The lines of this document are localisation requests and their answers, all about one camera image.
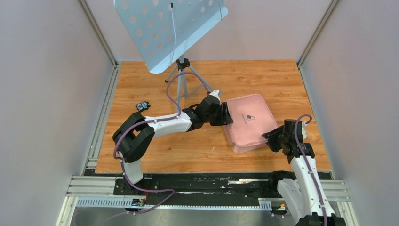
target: tripod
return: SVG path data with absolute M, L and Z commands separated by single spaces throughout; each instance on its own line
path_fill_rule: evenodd
M 210 84 L 200 74 L 198 74 L 198 72 L 192 66 L 190 66 L 190 61 L 187 58 L 184 58 L 183 55 L 181 55 L 179 57 L 179 59 L 176 60 L 176 65 L 173 67 L 173 69 L 170 72 L 169 76 L 165 79 L 165 82 L 166 83 L 169 82 L 170 77 L 172 77 L 172 75 L 175 73 L 176 69 L 178 69 L 179 73 L 182 73 L 182 72 L 184 72 L 184 69 L 186 67 L 189 67 L 192 70 L 192 72 L 196 73 L 205 82 L 205 84 L 209 87 L 209 89 L 211 91 L 214 90 L 210 86 Z M 184 92 L 184 94 L 180 95 L 180 90 L 181 90 L 182 83 L 183 83 L 183 92 Z M 182 97 L 188 98 L 189 96 L 191 96 L 193 93 L 195 93 L 201 87 L 202 87 L 202 84 L 199 85 L 193 92 L 188 93 L 186 75 L 179 76 L 177 78 L 177 99 L 176 99 L 176 102 L 179 104 L 180 103 L 180 98 L 182 98 Z

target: wooden tabletop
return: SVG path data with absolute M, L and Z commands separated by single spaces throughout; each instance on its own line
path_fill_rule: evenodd
M 285 119 L 312 114 L 294 60 L 192 61 L 191 65 L 213 88 L 223 91 L 222 101 L 253 93 L 262 95 L 279 126 Z M 164 80 L 170 70 L 154 75 L 148 72 L 143 62 L 123 63 L 96 173 L 121 172 L 120 162 L 112 157 L 115 147 L 112 135 L 137 111 L 136 104 L 143 100 L 150 102 L 150 109 L 142 113 L 144 116 L 175 112 L 175 106 L 165 95 L 167 85 Z M 197 78 L 187 76 L 189 92 L 198 85 Z M 177 80 L 169 92 L 176 97 Z M 206 95 L 200 88 L 188 99 L 181 99 L 180 104 L 182 108 L 189 107 L 200 103 Z M 306 130 L 308 138 L 305 141 L 312 144 L 318 170 L 331 170 L 315 120 Z M 191 132 L 173 133 L 152 140 L 141 161 L 143 172 L 153 173 L 292 171 L 283 153 L 274 153 L 268 147 L 247 153 L 233 152 L 222 127 L 208 124 Z

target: light blue panel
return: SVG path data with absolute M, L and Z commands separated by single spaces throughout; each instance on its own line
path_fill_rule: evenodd
M 112 66 L 76 0 L 2 0 L 0 37 L 0 225 L 54 226 Z
M 343 0 L 303 66 L 361 226 L 398 225 L 399 1 Z
M 115 0 L 114 6 L 153 74 L 163 72 L 228 13 L 224 0 Z

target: wood grain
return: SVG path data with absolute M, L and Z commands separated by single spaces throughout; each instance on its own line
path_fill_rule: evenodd
M 257 61 L 192 61 L 192 65 L 215 88 L 223 91 L 222 100 L 258 93 L 262 95 L 277 124 L 284 119 L 296 119 L 304 113 L 312 114 L 301 75 L 294 60 Z M 159 75 L 150 74 L 143 62 L 123 63 L 112 102 L 96 173 L 121 172 L 114 160 L 112 135 L 137 111 L 135 104 L 147 100 L 151 107 L 143 115 L 160 116 L 175 112 L 175 106 L 165 95 L 167 77 L 171 69 Z M 188 75 L 188 89 L 200 82 Z M 177 81 L 170 94 L 176 97 Z M 181 106 L 199 103 L 206 96 L 200 89 Z M 321 137 L 313 121 L 308 127 L 307 142 L 311 143 L 318 170 L 331 170 Z M 289 170 L 286 157 L 273 153 L 268 147 L 247 153 L 234 153 L 222 127 L 204 125 L 188 133 L 174 133 L 153 140 L 142 158 L 143 172 L 260 172 Z

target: panel hole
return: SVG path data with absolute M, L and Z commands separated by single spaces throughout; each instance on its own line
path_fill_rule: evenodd
M 142 9 L 141 9 L 141 13 L 142 14 L 147 14 L 147 7 L 143 7 Z
M 127 0 L 122 1 L 122 8 L 127 9 L 129 7 L 129 2 Z
M 136 17 L 135 16 L 130 16 L 129 21 L 134 24 L 136 22 Z

